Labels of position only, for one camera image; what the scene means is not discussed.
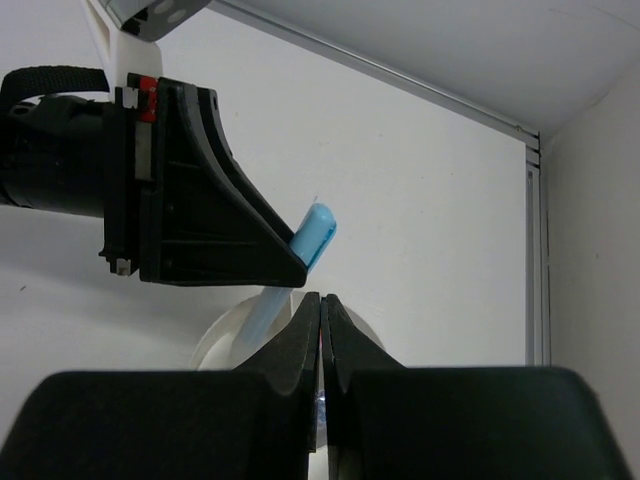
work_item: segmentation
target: red clip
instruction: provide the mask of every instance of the red clip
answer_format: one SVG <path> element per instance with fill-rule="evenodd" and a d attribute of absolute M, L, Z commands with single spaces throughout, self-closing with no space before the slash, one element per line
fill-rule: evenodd
<path fill-rule="evenodd" d="M 140 77 L 140 91 L 147 97 L 147 104 L 140 109 L 139 120 L 153 123 L 156 121 L 156 108 L 158 106 L 158 79 L 153 77 Z"/>

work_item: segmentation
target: black cylinder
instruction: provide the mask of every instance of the black cylinder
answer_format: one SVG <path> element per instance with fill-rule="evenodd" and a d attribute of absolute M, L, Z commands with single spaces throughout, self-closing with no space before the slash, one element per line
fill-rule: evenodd
<path fill-rule="evenodd" d="M 103 216 L 102 105 L 74 96 L 19 104 L 5 119 L 4 203 Z"/>

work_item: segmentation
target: light blue object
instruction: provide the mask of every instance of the light blue object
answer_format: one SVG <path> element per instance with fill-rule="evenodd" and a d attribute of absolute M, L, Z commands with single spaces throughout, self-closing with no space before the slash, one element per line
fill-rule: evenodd
<path fill-rule="evenodd" d="M 318 262 L 336 233 L 336 220 L 329 207 L 314 203 L 293 236 L 291 250 L 300 257 L 309 271 Z M 291 295 L 292 288 L 265 287 L 240 328 L 231 346 L 231 361 L 238 365 L 260 348 L 269 327 Z"/>

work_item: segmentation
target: white wall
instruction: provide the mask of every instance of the white wall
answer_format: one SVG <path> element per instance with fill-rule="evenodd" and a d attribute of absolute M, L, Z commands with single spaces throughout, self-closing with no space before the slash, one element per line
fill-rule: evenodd
<path fill-rule="evenodd" d="M 1 8 L 0 74 L 98 66 L 76 1 Z M 237 159 L 290 225 L 316 197 L 334 209 L 309 288 L 340 295 L 402 362 L 524 362 L 520 142 L 208 10 L 161 47 L 167 76 L 218 90 Z M 115 278 L 98 221 L 5 209 L 0 225 L 0 431 L 51 371 L 185 366 L 254 291 Z"/>
<path fill-rule="evenodd" d="M 545 158 L 552 359 L 596 390 L 640 475 L 640 65 Z"/>

